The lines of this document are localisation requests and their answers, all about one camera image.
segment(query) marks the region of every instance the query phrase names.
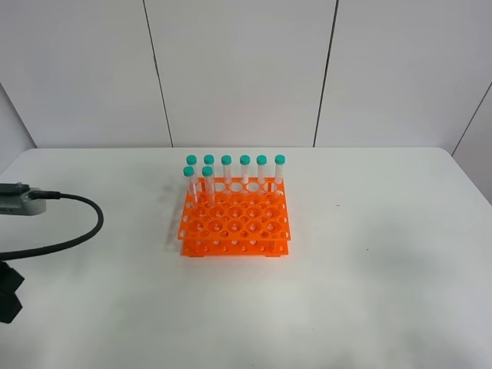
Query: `black cable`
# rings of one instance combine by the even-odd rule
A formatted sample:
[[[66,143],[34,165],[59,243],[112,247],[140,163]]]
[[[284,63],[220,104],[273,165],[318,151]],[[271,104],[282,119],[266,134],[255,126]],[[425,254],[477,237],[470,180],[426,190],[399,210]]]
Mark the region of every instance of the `black cable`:
[[[29,197],[33,200],[39,198],[44,198],[48,200],[68,198],[70,200],[83,202],[91,206],[98,214],[98,223],[88,233],[74,238],[73,240],[62,242],[61,244],[52,244],[50,246],[44,246],[43,248],[32,248],[30,250],[0,252],[0,261],[33,258],[35,256],[53,254],[54,252],[73,248],[74,246],[77,246],[78,244],[81,244],[82,242],[86,242],[87,240],[93,238],[101,230],[104,223],[104,215],[102,214],[101,208],[99,207],[99,205],[97,205],[92,200],[89,200],[88,198],[83,198],[82,196],[77,196],[76,194],[62,194],[56,191],[31,191],[29,192]]]

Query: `clear plastic tube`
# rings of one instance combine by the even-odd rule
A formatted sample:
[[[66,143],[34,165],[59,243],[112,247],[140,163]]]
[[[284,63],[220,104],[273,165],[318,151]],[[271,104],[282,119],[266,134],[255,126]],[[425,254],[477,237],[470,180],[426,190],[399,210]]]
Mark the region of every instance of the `clear plastic tube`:
[[[222,169],[224,171],[224,183],[230,184],[232,182],[231,177],[231,163],[232,159],[230,155],[224,155],[221,159]]]
[[[243,185],[247,185],[248,182],[249,182],[248,166],[242,165],[241,166],[241,183]]]
[[[284,180],[285,156],[277,155],[275,157],[275,184],[279,185]]]
[[[194,155],[188,155],[186,157],[186,164],[193,168],[194,177],[196,179],[195,183],[198,183],[198,172],[197,172],[197,157]]]
[[[224,182],[227,184],[232,182],[230,165],[224,165]]]
[[[214,204],[215,200],[215,180],[212,177],[213,169],[212,167],[206,166],[202,169],[202,174],[205,182],[205,193],[207,194],[208,201]]]
[[[198,202],[197,182],[194,177],[188,179],[188,193],[193,197],[194,202]]]
[[[284,166],[275,165],[275,184],[279,185],[284,180]]]
[[[183,174],[184,174],[184,177],[186,178],[188,193],[190,194],[191,198],[193,198],[193,202],[197,203],[198,202],[198,193],[197,193],[198,180],[195,179],[196,174],[193,170],[193,167],[192,166],[185,167],[183,169]]]
[[[205,177],[205,191],[207,192],[208,200],[214,203],[215,186],[213,177]]]
[[[250,158],[247,155],[242,155],[239,158],[239,162],[241,163],[241,183],[243,185],[247,185],[249,182],[249,163]]]
[[[193,181],[195,182],[195,184],[197,185],[198,184],[198,173],[196,171],[196,165],[193,165]]]
[[[214,155],[205,155],[204,158],[205,165],[208,165],[212,168],[212,177],[215,178],[215,158]]]
[[[264,165],[258,165],[258,183],[260,185],[264,183]]]
[[[262,185],[265,182],[264,167],[267,164],[267,157],[264,155],[259,155],[256,158],[256,164],[258,164],[258,183]]]

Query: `tube cap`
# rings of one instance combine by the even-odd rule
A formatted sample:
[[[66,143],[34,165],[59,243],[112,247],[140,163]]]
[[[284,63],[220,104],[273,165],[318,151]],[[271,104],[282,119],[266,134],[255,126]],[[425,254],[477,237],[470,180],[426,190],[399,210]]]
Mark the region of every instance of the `tube cap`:
[[[193,167],[184,167],[183,174],[185,177],[193,177],[194,175]]]
[[[247,155],[242,155],[242,156],[239,158],[239,162],[241,163],[241,165],[249,165],[250,158],[249,158],[249,156],[247,156]]]
[[[197,157],[194,155],[188,155],[186,157],[186,164],[188,165],[195,165],[197,164]]]
[[[265,164],[267,164],[267,157],[264,156],[264,155],[259,155],[256,158],[256,164],[258,164],[258,165],[265,165]]]
[[[205,155],[205,157],[203,158],[203,162],[206,164],[206,165],[212,165],[214,164],[214,155]]]
[[[222,164],[223,165],[230,165],[232,163],[232,159],[230,155],[224,155],[222,157]]]
[[[275,164],[284,165],[285,164],[285,156],[277,155],[275,157]]]
[[[203,167],[201,170],[201,173],[203,174],[204,177],[211,177],[214,171],[212,171],[212,167]]]

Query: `rack hole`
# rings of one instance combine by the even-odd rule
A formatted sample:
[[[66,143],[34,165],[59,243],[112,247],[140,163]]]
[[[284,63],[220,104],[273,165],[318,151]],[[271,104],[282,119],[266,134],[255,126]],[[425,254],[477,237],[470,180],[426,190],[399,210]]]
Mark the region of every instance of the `rack hole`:
[[[250,221],[246,224],[246,229],[252,233],[259,232],[261,230],[261,224],[257,221]]]
[[[261,210],[259,208],[250,208],[248,210],[248,215],[251,217],[251,218],[256,218],[256,217],[259,217],[261,214]]]
[[[238,206],[234,206],[228,209],[228,214],[233,218],[239,218],[243,214],[243,209],[239,208]]]
[[[224,204],[225,203],[225,195],[224,194],[216,194],[215,195],[215,201],[218,203],[218,204]]]
[[[243,197],[240,194],[233,194],[231,196],[231,203],[233,205],[239,205],[239,203],[242,201]]]
[[[215,190],[217,192],[222,192],[223,190],[225,190],[225,184],[223,184],[222,182],[215,182]]]
[[[243,225],[239,221],[230,221],[228,223],[228,230],[230,232],[237,232],[240,231]]]
[[[243,189],[243,185],[239,182],[234,182],[234,183],[231,183],[229,185],[229,188],[231,189],[231,191],[233,192],[239,192],[240,190]]]
[[[222,210],[222,208],[219,208],[218,206],[210,209],[210,211],[208,213],[214,218],[219,218],[222,215],[224,215],[224,211]]]
[[[193,215],[195,217],[203,217],[205,216],[205,214],[207,214],[207,211],[205,210],[204,207],[202,206],[199,206],[198,208],[196,208],[194,211],[193,211]]]
[[[208,223],[208,230],[210,232],[219,232],[222,229],[222,223],[220,221],[211,221]]]
[[[277,190],[277,185],[274,182],[267,182],[263,185],[263,189],[266,192],[275,192]]]
[[[280,215],[280,211],[276,208],[268,208],[267,210],[264,211],[264,214],[268,218],[276,218]]]
[[[201,221],[192,221],[190,223],[189,229],[192,232],[203,231],[203,223]]]
[[[246,185],[246,188],[248,191],[250,192],[256,192],[258,191],[258,189],[260,188],[260,185],[257,183],[257,182],[249,182],[247,185]]]

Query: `black stand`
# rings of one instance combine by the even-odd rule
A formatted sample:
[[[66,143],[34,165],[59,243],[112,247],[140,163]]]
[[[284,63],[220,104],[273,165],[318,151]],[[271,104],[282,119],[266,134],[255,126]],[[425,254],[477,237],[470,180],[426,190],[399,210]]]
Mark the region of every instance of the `black stand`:
[[[24,277],[0,261],[0,322],[11,323],[22,309],[15,292],[23,281]]]

